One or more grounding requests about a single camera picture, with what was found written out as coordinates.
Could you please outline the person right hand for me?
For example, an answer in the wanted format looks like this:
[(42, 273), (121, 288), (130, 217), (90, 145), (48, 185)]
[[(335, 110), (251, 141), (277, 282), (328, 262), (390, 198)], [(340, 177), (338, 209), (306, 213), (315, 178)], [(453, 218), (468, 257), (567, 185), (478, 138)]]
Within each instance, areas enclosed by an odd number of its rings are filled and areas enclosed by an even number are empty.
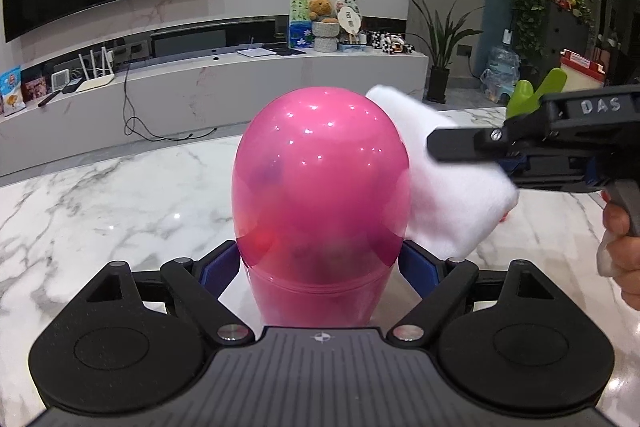
[(628, 212), (612, 202), (607, 191), (601, 194), (605, 201), (602, 222), (605, 231), (612, 239), (604, 246), (611, 256), (617, 275), (613, 280), (620, 288), (620, 297), (628, 307), (639, 310), (640, 307), (640, 274), (639, 274), (639, 239), (630, 235), (630, 218)]

